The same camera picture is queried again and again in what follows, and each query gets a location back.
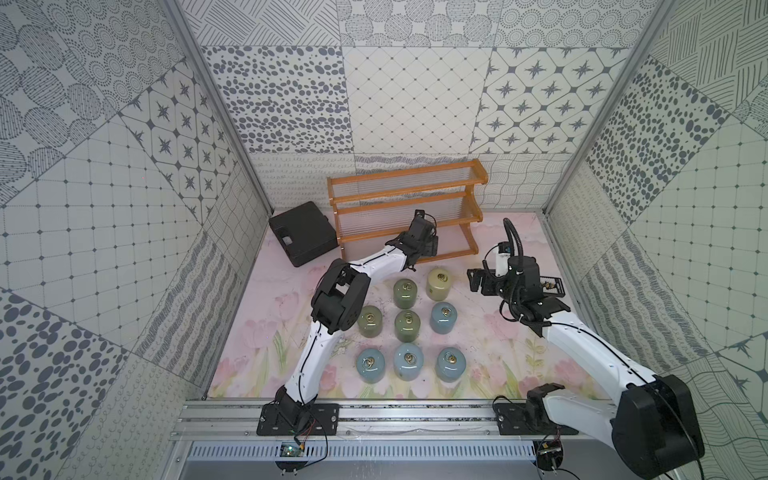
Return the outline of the black plastic case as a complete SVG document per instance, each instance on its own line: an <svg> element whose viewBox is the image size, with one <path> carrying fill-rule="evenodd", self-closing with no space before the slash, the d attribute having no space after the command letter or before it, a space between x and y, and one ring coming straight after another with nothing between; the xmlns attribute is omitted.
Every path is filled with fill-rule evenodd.
<svg viewBox="0 0 768 480"><path fill-rule="evenodd" d="M335 229L313 201L273 216L269 226L294 267L338 247Z"/></svg>

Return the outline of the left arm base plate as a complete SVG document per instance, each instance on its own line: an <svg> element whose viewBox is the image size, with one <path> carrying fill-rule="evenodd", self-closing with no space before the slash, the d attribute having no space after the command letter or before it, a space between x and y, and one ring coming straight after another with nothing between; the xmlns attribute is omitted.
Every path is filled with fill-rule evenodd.
<svg viewBox="0 0 768 480"><path fill-rule="evenodd" d="M314 403L309 406L270 402L261 409L258 436L335 436L340 405Z"/></svg>

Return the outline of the blue canister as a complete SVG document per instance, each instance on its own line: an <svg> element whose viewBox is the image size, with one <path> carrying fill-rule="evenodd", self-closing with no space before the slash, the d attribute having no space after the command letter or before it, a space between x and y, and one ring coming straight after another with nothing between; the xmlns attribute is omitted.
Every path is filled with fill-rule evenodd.
<svg viewBox="0 0 768 480"><path fill-rule="evenodd" d="M403 381L415 380L424 365L421 348L414 343L402 343L394 353L394 371Z"/></svg>
<svg viewBox="0 0 768 480"><path fill-rule="evenodd" d="M386 373L385 357L375 348L364 349L358 355L355 366L361 379L367 384L378 383Z"/></svg>
<svg viewBox="0 0 768 480"><path fill-rule="evenodd" d="M449 302L437 302L430 314L430 327L440 335L449 334L455 327L458 312Z"/></svg>
<svg viewBox="0 0 768 480"><path fill-rule="evenodd" d="M455 383L461 379L466 366L466 358L458 348L446 347L437 356L435 372L441 381Z"/></svg>

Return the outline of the green canister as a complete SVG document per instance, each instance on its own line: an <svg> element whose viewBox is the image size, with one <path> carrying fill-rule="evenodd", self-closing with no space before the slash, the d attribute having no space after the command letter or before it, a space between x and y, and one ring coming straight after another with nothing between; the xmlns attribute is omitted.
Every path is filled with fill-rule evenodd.
<svg viewBox="0 0 768 480"><path fill-rule="evenodd" d="M377 337L383 330L383 315L381 310L373 305L364 306L358 317L357 326L363 337Z"/></svg>
<svg viewBox="0 0 768 480"><path fill-rule="evenodd" d="M421 319L419 315L412 310L402 310L395 318L395 335L403 343L413 343L417 340Z"/></svg>
<svg viewBox="0 0 768 480"><path fill-rule="evenodd" d="M393 287L393 302L399 309L412 309L418 298L417 284L407 278L399 279Z"/></svg>

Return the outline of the wooden three-tier shelf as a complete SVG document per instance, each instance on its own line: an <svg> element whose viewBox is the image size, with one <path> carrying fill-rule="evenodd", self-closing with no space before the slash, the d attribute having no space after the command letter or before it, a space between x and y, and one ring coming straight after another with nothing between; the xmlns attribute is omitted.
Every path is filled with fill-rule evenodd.
<svg viewBox="0 0 768 480"><path fill-rule="evenodd" d="M437 254L444 261L479 252L471 225L483 220L475 187L489 175L478 159L358 176L328 178L329 203L341 258L368 256L408 229L423 210L439 230Z"/></svg>

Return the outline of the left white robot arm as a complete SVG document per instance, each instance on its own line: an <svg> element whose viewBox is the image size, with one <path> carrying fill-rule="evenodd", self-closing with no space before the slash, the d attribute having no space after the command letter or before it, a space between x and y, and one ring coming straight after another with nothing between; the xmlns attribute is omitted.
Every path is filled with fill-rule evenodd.
<svg viewBox="0 0 768 480"><path fill-rule="evenodd" d="M311 405L320 380L342 333L353 327L371 286L395 273L414 268L423 257L434 257L439 243L437 221L414 211L407 230L367 257L334 260L319 280L311 299L311 324L306 345L286 384L274 398L278 412L295 432L311 421Z"/></svg>

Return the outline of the aluminium mounting rail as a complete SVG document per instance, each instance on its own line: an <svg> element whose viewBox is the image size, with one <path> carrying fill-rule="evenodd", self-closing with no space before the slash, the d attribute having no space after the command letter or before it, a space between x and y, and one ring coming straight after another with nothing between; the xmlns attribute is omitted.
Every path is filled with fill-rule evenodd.
<svg viewBox="0 0 768 480"><path fill-rule="evenodd" d="M526 418L522 400L321 400L312 439L532 438L544 431ZM292 439L277 406L262 399L189 401L173 440Z"/></svg>

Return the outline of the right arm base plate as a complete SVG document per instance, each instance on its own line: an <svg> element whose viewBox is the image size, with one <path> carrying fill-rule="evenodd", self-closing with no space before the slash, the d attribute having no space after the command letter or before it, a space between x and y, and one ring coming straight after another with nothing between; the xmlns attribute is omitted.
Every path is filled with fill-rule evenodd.
<svg viewBox="0 0 768 480"><path fill-rule="evenodd" d="M527 413L524 403L497 402L492 405L498 432L502 436L565 436L578 435L579 432L571 427L555 425L544 420L533 420Z"/></svg>

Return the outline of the black terminal board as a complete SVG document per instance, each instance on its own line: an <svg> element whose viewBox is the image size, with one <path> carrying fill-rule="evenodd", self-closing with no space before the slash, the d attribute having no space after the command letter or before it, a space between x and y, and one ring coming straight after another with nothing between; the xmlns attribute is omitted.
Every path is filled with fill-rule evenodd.
<svg viewBox="0 0 768 480"><path fill-rule="evenodd" d="M542 297L563 298L566 295L563 280L559 277L541 276L538 294Z"/></svg>

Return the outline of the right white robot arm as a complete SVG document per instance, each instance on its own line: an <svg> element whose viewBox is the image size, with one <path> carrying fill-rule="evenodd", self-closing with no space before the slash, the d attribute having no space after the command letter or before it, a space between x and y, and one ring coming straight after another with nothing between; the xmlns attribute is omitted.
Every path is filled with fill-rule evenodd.
<svg viewBox="0 0 768 480"><path fill-rule="evenodd" d="M607 394L592 400L560 383L528 391L524 417L533 430L569 427L612 448L638 477L653 479L705 454L689 387L660 376L591 330L563 302L564 285L543 277L535 258L500 253L496 267L467 272L469 288L501 300L502 318L531 329L575 361Z"/></svg>

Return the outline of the floral pink table mat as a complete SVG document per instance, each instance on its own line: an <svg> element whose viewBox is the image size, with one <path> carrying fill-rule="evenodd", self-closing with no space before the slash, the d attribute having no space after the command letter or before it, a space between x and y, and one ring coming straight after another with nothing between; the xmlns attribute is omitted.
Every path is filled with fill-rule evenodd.
<svg viewBox="0 0 768 480"><path fill-rule="evenodd" d="M533 387L562 383L592 398L602 396L598 385L560 349L537 337L529 329L505 321L499 301L473 293L466 272L493 264L493 247L505 239L504 215L488 213L473 225L480 251L442 262L453 275L448 301L458 310L454 329L435 333L428 319L433 301L420 292L415 311L422 319L417 344L425 364L419 376L403 381L388 370L381 381L365 383L356 370L356 359L366 348L382 352L392 363L398 347L394 320L392 279L373 286L369 305L383 315L383 330L375 338L363 337L357 329L347 331L336 345L325 367L320 394L328 399L491 399L499 395L522 398ZM296 367L310 329L310 301L316 285L338 251L328 252L309 263L294 267L273 234L268 234L255 260L234 325L219 359L208 390L212 398L253 397L271 399ZM458 348L467 366L455 383L441 381L435 372L443 348Z"/></svg>

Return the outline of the pale yellow canister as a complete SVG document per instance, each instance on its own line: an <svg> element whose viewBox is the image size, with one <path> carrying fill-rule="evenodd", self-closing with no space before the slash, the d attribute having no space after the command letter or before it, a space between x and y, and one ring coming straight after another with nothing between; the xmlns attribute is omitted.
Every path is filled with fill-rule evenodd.
<svg viewBox="0 0 768 480"><path fill-rule="evenodd" d="M436 302L445 301L453 285L453 275L443 267L432 269L427 275L427 295Z"/></svg>

